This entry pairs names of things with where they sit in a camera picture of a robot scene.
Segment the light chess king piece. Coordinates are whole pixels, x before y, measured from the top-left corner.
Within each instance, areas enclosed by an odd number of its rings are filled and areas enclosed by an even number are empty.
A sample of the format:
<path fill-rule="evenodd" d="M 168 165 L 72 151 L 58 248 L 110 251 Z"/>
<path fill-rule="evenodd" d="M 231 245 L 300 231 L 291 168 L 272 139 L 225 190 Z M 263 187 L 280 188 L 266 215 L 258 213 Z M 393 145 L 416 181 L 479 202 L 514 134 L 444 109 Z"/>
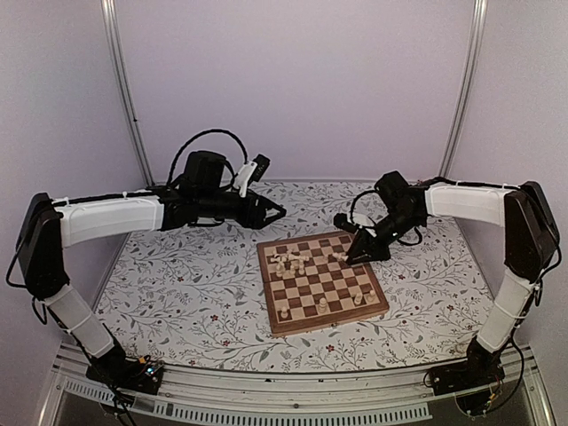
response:
<path fill-rule="evenodd" d="M 326 313 L 327 308 L 328 308 L 327 299 L 325 297 L 322 297 L 318 302 L 318 306 L 317 306 L 318 313 L 319 314 Z"/>

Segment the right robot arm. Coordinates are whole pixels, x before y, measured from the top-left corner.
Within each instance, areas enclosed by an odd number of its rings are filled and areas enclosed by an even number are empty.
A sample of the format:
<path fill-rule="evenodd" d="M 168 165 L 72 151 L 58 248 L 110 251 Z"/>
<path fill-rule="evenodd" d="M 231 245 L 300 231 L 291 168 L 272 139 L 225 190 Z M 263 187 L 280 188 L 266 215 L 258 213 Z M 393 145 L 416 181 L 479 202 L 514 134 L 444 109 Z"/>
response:
<path fill-rule="evenodd" d="M 338 229 L 353 236 L 348 264 L 391 259 L 391 244 L 426 226 L 431 218 L 451 217 L 494 225 L 502 231 L 503 274 L 493 308 L 471 347 L 481 352 L 464 361 L 459 379 L 477 387 L 493 372 L 487 354 L 500 351 L 539 304 L 547 273 L 562 261 L 561 237 L 542 185 L 455 181 L 434 177 L 411 184 L 397 171 L 384 174 L 369 191 L 386 208 L 383 218 L 359 215 L 354 208 L 334 216 Z"/>

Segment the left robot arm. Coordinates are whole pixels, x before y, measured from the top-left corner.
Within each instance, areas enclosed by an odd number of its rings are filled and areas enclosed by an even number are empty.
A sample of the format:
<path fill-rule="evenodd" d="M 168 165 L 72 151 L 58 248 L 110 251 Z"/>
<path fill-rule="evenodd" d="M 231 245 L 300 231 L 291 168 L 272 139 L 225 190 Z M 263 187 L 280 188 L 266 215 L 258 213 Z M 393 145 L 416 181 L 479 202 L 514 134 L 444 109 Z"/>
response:
<path fill-rule="evenodd" d="M 189 154 L 183 172 L 164 185 L 136 192 L 52 199 L 32 197 L 17 239 L 11 267 L 19 267 L 20 287 L 43 304 L 113 385 L 132 376 L 121 346 L 96 318 L 71 285 L 64 265 L 64 249 L 85 241 L 142 231 L 169 231 L 186 226 L 215 227 L 234 221 L 260 230 L 283 218 L 287 211 L 249 187 L 263 176 L 270 161 L 263 155 L 232 172 L 226 158 L 210 151 Z"/>

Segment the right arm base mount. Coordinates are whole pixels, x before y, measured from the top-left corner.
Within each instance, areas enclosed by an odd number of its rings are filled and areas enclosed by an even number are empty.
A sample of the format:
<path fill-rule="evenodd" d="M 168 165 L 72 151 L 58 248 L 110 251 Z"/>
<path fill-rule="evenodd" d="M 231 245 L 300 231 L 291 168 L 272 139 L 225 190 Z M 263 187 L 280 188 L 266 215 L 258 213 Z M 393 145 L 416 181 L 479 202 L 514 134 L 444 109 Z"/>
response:
<path fill-rule="evenodd" d="M 487 414 L 502 391 L 501 354 L 502 350 L 489 352 L 473 339 L 464 361 L 429 369 L 423 382 L 435 396 L 469 391 L 457 398 L 458 408 L 469 416 Z"/>

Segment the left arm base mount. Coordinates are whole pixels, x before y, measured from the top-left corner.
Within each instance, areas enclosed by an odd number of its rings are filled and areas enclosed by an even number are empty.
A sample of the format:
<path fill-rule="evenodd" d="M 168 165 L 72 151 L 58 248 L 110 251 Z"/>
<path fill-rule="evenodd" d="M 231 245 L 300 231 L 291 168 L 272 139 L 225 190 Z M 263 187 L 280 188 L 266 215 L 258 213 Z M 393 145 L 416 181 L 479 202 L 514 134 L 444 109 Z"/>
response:
<path fill-rule="evenodd" d="M 101 357 L 89 356 L 86 377 L 112 389 L 157 395 L 162 385 L 164 362 L 150 355 L 131 359 L 123 347 L 115 343 Z"/>

